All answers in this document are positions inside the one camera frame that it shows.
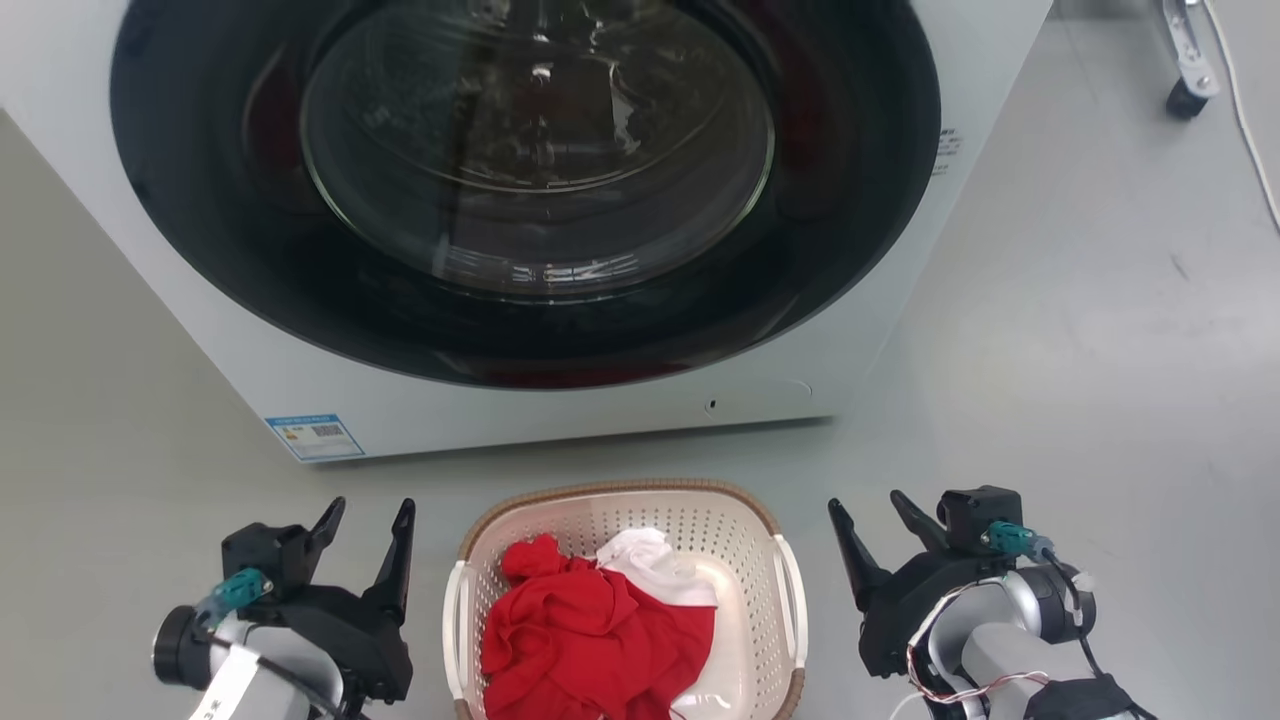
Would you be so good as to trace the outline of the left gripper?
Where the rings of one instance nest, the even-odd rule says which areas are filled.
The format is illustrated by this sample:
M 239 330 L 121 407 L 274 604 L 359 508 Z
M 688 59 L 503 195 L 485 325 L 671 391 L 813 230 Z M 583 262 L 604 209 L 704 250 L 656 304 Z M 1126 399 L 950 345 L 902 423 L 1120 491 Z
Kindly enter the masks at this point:
M 308 530 L 303 559 L 317 566 L 337 537 L 346 497 L 335 497 Z M 406 700 L 413 679 L 404 624 L 416 527 L 416 503 L 404 498 L 390 524 L 390 544 L 375 582 L 357 596 L 337 585 L 307 585 L 292 598 L 255 612 L 257 623 L 291 629 L 324 651 L 355 693 L 388 705 Z

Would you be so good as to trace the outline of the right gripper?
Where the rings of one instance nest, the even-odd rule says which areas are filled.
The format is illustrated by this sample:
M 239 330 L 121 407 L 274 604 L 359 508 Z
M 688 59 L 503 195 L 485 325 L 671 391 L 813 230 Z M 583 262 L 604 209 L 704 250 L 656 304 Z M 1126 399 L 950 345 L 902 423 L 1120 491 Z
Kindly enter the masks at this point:
M 927 551 L 893 573 L 872 557 L 840 500 L 831 498 L 827 503 L 850 589 L 863 612 L 859 655 L 868 674 L 879 678 L 906 673 L 908 642 L 942 596 L 1001 574 L 998 555 L 968 556 L 948 551 L 946 528 L 902 491 L 892 489 L 890 502 L 908 532 Z

